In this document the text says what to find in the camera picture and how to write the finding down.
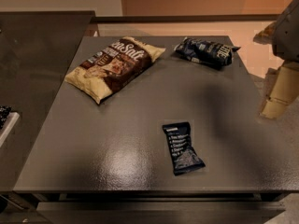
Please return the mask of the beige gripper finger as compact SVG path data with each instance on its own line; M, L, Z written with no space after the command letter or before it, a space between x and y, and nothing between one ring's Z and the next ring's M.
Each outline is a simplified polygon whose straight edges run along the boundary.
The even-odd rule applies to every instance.
M260 114L279 118L299 96L299 63L284 61L278 70L269 70L265 83L265 99Z

